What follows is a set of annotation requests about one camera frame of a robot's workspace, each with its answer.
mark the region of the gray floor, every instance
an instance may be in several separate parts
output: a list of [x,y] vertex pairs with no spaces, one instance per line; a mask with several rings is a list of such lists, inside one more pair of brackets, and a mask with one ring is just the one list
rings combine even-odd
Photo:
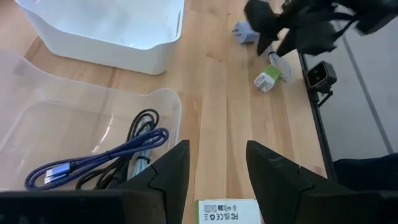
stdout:
[[334,95],[320,108],[334,161],[398,152],[397,40],[395,19],[367,36],[352,28],[336,50],[306,56],[309,67],[330,62],[338,77]]

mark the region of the black cloth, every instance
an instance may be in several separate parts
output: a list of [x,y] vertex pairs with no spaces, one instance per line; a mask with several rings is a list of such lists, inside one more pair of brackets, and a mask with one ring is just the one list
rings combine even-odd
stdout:
[[351,190],[398,190],[398,153],[333,163],[338,183]]

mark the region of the black table edge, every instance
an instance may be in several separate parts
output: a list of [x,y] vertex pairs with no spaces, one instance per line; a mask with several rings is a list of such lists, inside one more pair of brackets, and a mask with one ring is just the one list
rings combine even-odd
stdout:
[[[304,75],[308,70],[307,61],[305,60],[304,55],[301,53],[298,53],[298,58],[300,59],[300,64]],[[333,167],[333,160],[331,159],[330,148],[328,145],[328,140],[326,138],[325,128],[323,127],[322,117],[318,107],[318,93],[314,91],[309,91],[308,83],[304,83],[307,89],[308,99],[310,100],[312,115],[314,118],[315,128],[317,130],[318,140],[322,152],[322,158],[323,162],[325,163],[326,175],[328,176],[329,180],[337,182],[335,169]]]

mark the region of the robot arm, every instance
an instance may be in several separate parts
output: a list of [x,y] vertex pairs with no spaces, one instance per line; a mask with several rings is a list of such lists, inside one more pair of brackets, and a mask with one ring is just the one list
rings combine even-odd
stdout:
[[[337,12],[344,6],[352,13]],[[277,50],[282,57],[297,49],[300,53],[318,55],[336,48],[335,41],[354,23],[358,32],[368,35],[388,24],[398,13],[398,0],[292,0],[284,4],[281,14],[272,11],[267,2],[250,0],[244,8],[252,29],[260,33],[257,54],[275,40],[283,28],[289,28]],[[348,21],[342,30],[335,30],[330,21]]]

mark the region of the white plastic bin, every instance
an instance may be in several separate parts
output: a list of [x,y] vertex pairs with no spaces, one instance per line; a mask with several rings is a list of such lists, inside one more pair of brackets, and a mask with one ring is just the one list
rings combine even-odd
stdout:
[[151,160],[177,144],[182,107],[172,90],[138,95],[55,77],[2,51],[0,74],[0,190],[24,190],[27,175],[48,162],[124,143],[134,117],[146,108],[159,112],[158,127],[170,133],[163,146],[152,150]]
[[56,55],[158,75],[181,36],[183,0],[16,0]]

